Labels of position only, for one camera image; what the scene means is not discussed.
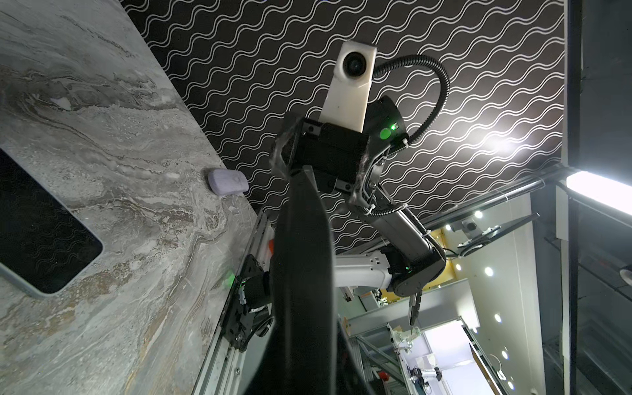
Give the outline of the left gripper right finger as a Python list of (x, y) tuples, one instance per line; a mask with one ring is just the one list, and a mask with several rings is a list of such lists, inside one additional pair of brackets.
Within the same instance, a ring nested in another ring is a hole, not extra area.
[(342, 322), (337, 323), (336, 394), (370, 395), (373, 391), (361, 378)]

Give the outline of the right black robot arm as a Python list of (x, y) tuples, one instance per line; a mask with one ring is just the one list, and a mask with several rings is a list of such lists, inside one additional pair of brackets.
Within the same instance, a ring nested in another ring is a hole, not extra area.
[[(369, 105), (361, 132), (296, 113), (284, 117), (272, 159), (290, 189), (276, 229), (274, 296), (311, 286), (372, 286), (413, 296), (444, 271), (446, 256), (429, 230), (380, 185), (388, 155), (407, 139), (403, 118), (388, 97)], [(355, 217), (378, 230), (385, 247), (349, 258), (335, 255), (322, 203), (322, 195), (333, 192), (342, 194)]]

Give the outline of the light teal phone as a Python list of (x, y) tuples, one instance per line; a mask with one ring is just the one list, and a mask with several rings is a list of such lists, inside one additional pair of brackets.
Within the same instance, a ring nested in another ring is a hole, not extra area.
[(104, 245), (59, 199), (1, 152), (1, 275), (34, 298), (59, 294)]

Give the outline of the grey cloth on table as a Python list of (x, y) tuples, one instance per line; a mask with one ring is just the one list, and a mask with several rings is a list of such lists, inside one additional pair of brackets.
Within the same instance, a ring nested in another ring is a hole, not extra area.
[(229, 169), (210, 170), (207, 182), (212, 192), (218, 196), (244, 194), (250, 189), (249, 182), (242, 172)]

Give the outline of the black phone screen up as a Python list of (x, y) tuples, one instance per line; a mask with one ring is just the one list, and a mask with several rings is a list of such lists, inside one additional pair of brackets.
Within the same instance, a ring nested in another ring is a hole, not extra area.
[(281, 394), (335, 390), (336, 318), (329, 219), (309, 166), (290, 182), (275, 235), (275, 326), (270, 341)]

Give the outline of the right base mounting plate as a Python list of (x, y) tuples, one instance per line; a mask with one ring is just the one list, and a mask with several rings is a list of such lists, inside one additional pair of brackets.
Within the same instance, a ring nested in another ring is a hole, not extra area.
[(221, 322), (221, 335), (239, 352), (245, 352), (254, 336), (265, 336), (273, 323), (269, 272), (263, 271), (251, 253), (230, 289)]

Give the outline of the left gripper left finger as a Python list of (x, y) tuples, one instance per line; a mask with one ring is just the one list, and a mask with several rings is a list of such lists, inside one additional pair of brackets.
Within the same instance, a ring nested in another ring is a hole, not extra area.
[(244, 394), (273, 394), (277, 382), (277, 336), (270, 335), (259, 361), (258, 368), (254, 372)]

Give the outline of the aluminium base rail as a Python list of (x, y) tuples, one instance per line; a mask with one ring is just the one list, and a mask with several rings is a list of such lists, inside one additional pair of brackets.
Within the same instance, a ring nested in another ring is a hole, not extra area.
[[(245, 256), (249, 253), (255, 256), (264, 271), (263, 266), (269, 262), (270, 249), (268, 248), (268, 241), (271, 240), (273, 235), (274, 231), (270, 226), (268, 216), (263, 212), (260, 213), (235, 278), (240, 274)], [(237, 394), (239, 391), (246, 361), (246, 351), (239, 352), (221, 335), (221, 322), (228, 299), (229, 296), (197, 377), (193, 390), (194, 394)]]

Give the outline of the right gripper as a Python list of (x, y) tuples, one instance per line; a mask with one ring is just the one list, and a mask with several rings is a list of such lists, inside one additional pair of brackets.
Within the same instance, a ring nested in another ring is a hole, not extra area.
[(355, 207), (379, 207), (378, 189), (391, 145), (406, 134), (388, 97), (370, 103), (362, 131), (287, 113), (271, 152), (273, 172), (285, 179), (309, 166), (321, 193), (339, 192)]

